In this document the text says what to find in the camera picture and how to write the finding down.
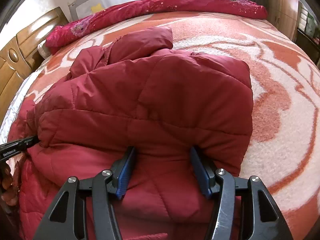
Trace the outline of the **person's left hand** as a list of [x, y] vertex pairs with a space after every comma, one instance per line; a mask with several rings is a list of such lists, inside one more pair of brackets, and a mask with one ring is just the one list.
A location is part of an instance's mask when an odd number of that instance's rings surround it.
[[17, 161], [14, 167], [14, 174], [7, 163], [1, 163], [1, 200], [8, 206], [15, 206], [18, 202], [18, 174], [20, 165]]

